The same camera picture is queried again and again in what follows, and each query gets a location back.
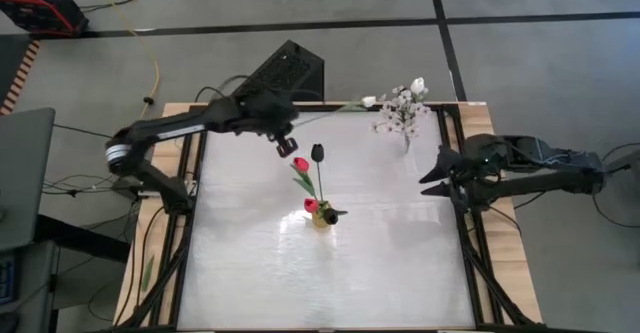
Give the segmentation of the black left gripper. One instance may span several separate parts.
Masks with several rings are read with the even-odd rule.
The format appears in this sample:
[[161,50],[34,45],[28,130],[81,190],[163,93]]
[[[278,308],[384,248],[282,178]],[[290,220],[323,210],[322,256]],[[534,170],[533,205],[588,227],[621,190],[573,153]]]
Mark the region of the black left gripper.
[[299,116],[290,93],[262,91],[250,95],[243,101],[243,109],[244,132],[265,135],[269,142],[277,144],[280,157],[288,157],[298,149],[296,141],[287,137]]

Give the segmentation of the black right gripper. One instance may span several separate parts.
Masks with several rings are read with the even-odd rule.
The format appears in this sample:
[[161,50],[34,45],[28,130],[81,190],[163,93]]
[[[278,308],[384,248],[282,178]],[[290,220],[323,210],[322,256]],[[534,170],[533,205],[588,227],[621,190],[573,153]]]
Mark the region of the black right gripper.
[[420,184],[440,182],[421,191],[424,196],[448,197],[456,209],[489,206],[498,198],[500,183],[496,135],[474,135],[464,141],[468,151],[460,153],[445,145],[439,146],[438,163],[420,180]]

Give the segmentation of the long-stemmed black flower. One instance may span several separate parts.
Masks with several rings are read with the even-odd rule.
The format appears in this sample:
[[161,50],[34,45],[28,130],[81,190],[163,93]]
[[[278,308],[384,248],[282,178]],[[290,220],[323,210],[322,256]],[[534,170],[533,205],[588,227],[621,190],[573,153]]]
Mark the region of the long-stemmed black flower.
[[315,162],[316,172],[317,172],[317,181],[318,181],[318,189],[320,193],[320,201],[324,200],[324,192],[322,185],[322,175],[321,175],[321,167],[320,164],[324,160],[324,147],[320,143],[316,143],[312,146],[311,150],[311,159]]

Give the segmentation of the white artificial tulip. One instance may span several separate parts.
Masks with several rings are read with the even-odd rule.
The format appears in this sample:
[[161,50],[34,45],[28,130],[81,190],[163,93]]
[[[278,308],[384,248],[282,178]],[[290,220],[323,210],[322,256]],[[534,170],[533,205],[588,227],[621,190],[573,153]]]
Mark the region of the white artificial tulip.
[[429,92],[423,77],[416,78],[410,88],[409,117],[407,120],[407,133],[412,137],[417,135],[418,119],[427,114],[429,108],[424,103],[424,98]]
[[367,111],[369,108],[372,108],[376,103],[377,103],[377,98],[375,96],[364,96],[358,101],[352,101],[350,103],[342,105],[341,107],[331,110],[321,116],[296,123],[295,127],[300,127],[302,125],[306,125],[308,123],[329,117],[338,112]]

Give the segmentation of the yellow glass vase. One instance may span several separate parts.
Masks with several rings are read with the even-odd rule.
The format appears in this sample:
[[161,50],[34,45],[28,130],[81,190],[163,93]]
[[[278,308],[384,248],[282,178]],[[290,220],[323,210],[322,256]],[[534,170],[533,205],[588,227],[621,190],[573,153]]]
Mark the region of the yellow glass vase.
[[311,214],[312,223],[316,228],[324,229],[329,226],[329,223],[324,219],[324,211],[327,207],[328,203],[326,201],[320,201],[316,211]]

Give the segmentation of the black perforated computer case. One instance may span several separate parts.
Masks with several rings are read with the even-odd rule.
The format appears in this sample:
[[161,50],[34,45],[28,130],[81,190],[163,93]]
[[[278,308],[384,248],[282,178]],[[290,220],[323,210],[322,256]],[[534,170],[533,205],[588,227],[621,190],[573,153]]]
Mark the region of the black perforated computer case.
[[294,41],[287,40],[232,94],[263,92],[283,94],[293,102],[323,101],[325,61]]

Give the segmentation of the grey floor stand foot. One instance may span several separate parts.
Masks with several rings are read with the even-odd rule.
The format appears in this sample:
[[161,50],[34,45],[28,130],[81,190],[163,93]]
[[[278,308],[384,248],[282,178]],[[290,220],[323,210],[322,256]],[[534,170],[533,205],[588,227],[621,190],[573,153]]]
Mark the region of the grey floor stand foot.
[[617,151],[618,148],[614,148],[603,157],[605,177],[609,178],[618,172],[630,169],[636,169],[640,172],[640,149],[611,160],[612,155]]

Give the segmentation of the loose green leaf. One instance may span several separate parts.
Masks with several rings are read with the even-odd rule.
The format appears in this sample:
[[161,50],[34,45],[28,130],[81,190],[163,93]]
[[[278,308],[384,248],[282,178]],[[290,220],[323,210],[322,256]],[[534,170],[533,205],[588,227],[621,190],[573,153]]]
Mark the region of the loose green leaf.
[[141,276],[142,280],[140,283],[140,290],[142,292],[145,292],[148,289],[149,281],[151,279],[152,270],[154,266],[154,261],[155,261],[155,257],[151,256],[144,265],[144,269]]

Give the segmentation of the black orange striped floor mat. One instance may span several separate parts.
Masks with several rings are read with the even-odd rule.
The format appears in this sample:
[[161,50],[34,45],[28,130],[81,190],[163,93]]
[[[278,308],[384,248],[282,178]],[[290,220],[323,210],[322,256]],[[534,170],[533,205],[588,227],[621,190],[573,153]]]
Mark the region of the black orange striped floor mat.
[[0,116],[14,111],[40,47],[28,36],[0,36]]

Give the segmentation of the grey monitor back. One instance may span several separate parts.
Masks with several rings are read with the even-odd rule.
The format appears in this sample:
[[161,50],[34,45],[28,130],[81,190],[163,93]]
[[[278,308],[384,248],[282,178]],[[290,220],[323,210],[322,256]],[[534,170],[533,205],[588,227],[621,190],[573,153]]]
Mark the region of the grey monitor back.
[[0,117],[0,251],[33,240],[54,119],[52,108]]

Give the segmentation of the red and black machine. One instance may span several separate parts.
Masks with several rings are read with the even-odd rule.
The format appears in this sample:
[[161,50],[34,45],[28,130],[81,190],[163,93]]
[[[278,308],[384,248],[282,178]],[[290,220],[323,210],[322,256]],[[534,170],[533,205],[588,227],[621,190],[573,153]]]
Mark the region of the red and black machine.
[[78,37],[89,24],[74,0],[0,0],[0,11],[31,34]]

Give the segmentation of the grey cabinet with keypad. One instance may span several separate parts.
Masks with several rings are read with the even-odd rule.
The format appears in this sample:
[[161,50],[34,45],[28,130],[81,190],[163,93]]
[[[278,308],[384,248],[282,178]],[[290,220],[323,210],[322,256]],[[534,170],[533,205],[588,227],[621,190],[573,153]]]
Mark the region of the grey cabinet with keypad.
[[0,333],[49,333],[56,246],[0,251]]

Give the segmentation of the black aluminium table frame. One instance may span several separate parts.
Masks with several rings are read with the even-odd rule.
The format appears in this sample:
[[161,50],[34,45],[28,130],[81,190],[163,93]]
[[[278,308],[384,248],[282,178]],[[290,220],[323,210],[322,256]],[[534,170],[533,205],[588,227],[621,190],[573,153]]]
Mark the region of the black aluminium table frame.
[[468,328],[475,322],[452,203],[421,194],[445,129],[419,122],[403,154],[371,112],[296,128],[298,152],[325,149],[326,198],[340,221],[316,228],[286,159],[258,136],[210,134],[184,269],[161,318],[181,331]]

